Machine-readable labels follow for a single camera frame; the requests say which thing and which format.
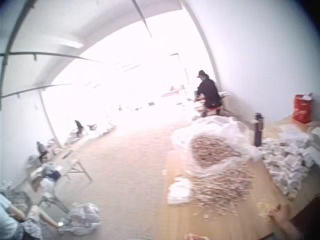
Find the table leg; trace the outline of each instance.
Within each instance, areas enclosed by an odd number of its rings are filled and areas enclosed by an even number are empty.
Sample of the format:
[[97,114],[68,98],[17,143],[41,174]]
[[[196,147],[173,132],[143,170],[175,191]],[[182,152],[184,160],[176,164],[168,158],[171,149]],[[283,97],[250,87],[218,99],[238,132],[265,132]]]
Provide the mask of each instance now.
[[80,168],[82,169],[82,171],[84,172],[84,174],[87,176],[87,178],[92,182],[92,178],[89,176],[89,174],[87,173],[87,171],[85,170],[84,166],[82,166],[81,162],[78,162]]

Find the bag of nuts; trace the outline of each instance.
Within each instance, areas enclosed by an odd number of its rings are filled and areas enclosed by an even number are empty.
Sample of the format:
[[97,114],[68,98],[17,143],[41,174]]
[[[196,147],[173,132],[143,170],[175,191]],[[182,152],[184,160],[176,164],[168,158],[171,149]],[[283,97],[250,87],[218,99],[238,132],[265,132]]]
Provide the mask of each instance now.
[[250,145],[249,128],[234,117],[209,116],[172,134],[173,144],[182,150],[185,171],[206,177],[225,169],[261,158]]

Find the curved ceiling beam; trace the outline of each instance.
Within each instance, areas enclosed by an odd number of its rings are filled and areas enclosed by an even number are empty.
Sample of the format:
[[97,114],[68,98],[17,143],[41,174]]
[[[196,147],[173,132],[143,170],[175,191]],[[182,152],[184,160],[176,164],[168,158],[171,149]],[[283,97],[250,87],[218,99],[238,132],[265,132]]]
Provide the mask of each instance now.
[[[62,53],[54,53],[54,52],[45,52],[45,51],[11,51],[8,54],[9,56],[16,56],[16,55],[33,55],[34,60],[37,60],[37,55],[45,55],[45,56],[56,56],[56,57],[65,57],[65,58],[72,58],[72,59],[82,59],[87,60],[95,63],[102,64],[101,61],[92,60],[89,58],[81,57],[81,56],[74,56],[69,54],[62,54]],[[5,53],[0,53],[0,57],[5,57]]]
[[65,85],[72,85],[72,83],[63,83],[63,84],[52,84],[52,85],[46,85],[46,86],[37,86],[37,87],[33,87],[33,88],[29,88],[29,89],[25,89],[25,90],[21,90],[21,91],[16,91],[16,92],[12,92],[6,95],[1,96],[2,99],[13,96],[13,95],[18,95],[22,94],[22,93],[26,93],[26,92],[30,92],[33,90],[38,90],[38,89],[46,89],[46,88],[51,88],[51,87],[58,87],[58,86],[65,86]]
[[144,15],[143,15],[143,13],[142,13],[142,11],[141,11],[138,3],[137,3],[137,1],[136,1],[136,0],[132,0],[132,3],[133,3],[133,5],[134,5],[136,11],[138,12],[138,14],[139,14],[142,22],[144,23],[146,29],[148,30],[148,32],[149,32],[149,34],[150,34],[150,37],[152,38],[151,32],[150,32],[150,30],[149,30],[149,28],[148,28],[148,25],[147,25],[147,21],[146,21]]
[[[36,3],[37,0],[26,0],[23,9],[19,15],[19,17],[17,18],[14,28],[11,32],[11,35],[9,37],[8,43],[6,45],[5,48],[5,53],[4,53],[4,58],[3,58],[3,62],[2,62],[2,69],[1,69],[1,75],[0,75],[0,95],[2,96],[2,90],[3,90],[3,85],[4,85],[4,78],[5,78],[5,73],[6,73],[6,67],[8,65],[8,58],[9,58],[9,53],[10,50],[15,42],[16,36],[22,26],[22,24],[24,23],[24,20],[26,19],[29,11],[34,8],[34,5]],[[2,103],[0,100],[0,111],[2,109]]]

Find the light blue shirt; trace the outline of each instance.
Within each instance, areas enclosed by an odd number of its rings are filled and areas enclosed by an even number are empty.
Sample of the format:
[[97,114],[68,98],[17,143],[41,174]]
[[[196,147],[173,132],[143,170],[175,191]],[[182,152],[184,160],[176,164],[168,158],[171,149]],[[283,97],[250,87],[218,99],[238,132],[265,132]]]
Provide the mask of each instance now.
[[18,222],[9,216],[6,209],[11,206],[11,202],[0,193],[0,239],[11,238],[18,228]]

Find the hat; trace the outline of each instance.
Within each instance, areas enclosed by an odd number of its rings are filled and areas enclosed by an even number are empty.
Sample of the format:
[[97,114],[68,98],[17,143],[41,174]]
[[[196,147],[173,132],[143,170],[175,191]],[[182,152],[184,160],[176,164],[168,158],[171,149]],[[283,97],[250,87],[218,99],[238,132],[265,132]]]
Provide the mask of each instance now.
[[205,71],[200,70],[197,78],[200,78],[200,76],[208,76],[208,74],[206,74]]

